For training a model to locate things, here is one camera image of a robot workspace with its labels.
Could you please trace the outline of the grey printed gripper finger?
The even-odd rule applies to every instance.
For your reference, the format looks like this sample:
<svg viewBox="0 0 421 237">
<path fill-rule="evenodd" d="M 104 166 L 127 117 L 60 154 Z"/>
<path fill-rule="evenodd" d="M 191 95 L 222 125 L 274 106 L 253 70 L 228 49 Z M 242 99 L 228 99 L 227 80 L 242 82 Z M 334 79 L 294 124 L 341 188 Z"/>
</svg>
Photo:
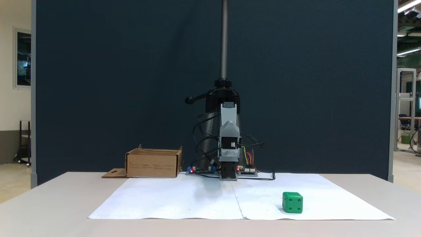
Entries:
<svg viewBox="0 0 421 237">
<path fill-rule="evenodd" d="M 224 103 L 233 103 L 233 108 L 224 108 Z M 237 106 L 234 102 L 221 104 L 221 133 L 237 132 Z"/>
</svg>

